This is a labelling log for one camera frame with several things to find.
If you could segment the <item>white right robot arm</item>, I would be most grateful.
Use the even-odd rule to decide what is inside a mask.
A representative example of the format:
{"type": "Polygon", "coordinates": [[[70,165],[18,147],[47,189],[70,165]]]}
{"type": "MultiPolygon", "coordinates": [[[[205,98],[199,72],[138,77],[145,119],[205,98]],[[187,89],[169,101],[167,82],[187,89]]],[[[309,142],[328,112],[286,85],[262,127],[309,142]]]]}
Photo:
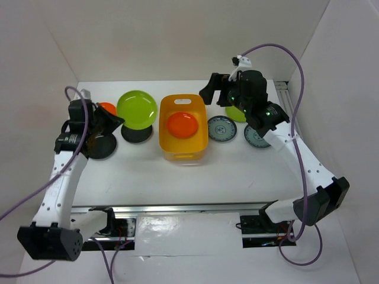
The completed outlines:
{"type": "Polygon", "coordinates": [[[263,231],[271,232],[279,222],[289,220],[314,226],[341,206],[349,182],[321,164],[291,127],[287,113],[268,99],[267,81],[261,72],[239,71],[236,80],[229,80],[228,74],[213,73],[199,94],[209,105],[216,91],[220,93],[217,105],[240,110],[248,126],[277,151],[303,186],[301,197],[274,201],[263,208],[258,218],[263,231]]]}

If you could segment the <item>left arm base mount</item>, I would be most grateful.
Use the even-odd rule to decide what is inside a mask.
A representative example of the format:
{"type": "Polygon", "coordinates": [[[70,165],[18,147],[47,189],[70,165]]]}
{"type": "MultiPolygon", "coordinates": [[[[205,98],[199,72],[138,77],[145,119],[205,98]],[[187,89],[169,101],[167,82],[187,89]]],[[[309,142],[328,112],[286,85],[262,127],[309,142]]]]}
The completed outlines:
{"type": "Polygon", "coordinates": [[[96,206],[88,210],[88,213],[93,212],[102,212],[106,215],[105,224],[102,223],[102,227],[83,244],[83,251],[99,250],[93,238],[102,245],[105,251],[135,249],[136,217],[116,216],[112,207],[96,206]]]}

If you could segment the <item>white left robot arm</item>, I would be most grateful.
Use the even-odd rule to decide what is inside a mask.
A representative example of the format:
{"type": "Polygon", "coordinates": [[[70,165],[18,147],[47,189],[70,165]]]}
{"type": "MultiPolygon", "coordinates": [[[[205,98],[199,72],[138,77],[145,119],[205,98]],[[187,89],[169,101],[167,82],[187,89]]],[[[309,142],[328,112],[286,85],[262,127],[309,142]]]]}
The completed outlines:
{"type": "Polygon", "coordinates": [[[31,224],[20,227],[17,233],[33,260],[73,262],[93,235],[109,236],[117,229],[111,208],[92,207],[78,219],[73,219],[71,212],[88,160],[104,160],[115,152],[113,132],[124,120],[94,103],[90,91],[65,87],[65,92],[69,91],[75,96],[69,101],[69,118],[55,141],[53,170],[44,198],[31,224]]]}

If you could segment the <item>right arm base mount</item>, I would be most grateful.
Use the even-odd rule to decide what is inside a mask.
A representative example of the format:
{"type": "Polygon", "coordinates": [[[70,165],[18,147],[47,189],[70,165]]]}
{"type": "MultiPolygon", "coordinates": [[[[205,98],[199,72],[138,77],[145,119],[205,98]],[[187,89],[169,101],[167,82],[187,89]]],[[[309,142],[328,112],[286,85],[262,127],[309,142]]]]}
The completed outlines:
{"type": "Polygon", "coordinates": [[[283,246],[296,246],[287,235],[293,235],[293,229],[289,230],[290,222],[283,221],[272,223],[269,219],[259,215],[259,212],[241,213],[235,227],[241,232],[242,247],[267,248],[283,246]]]}

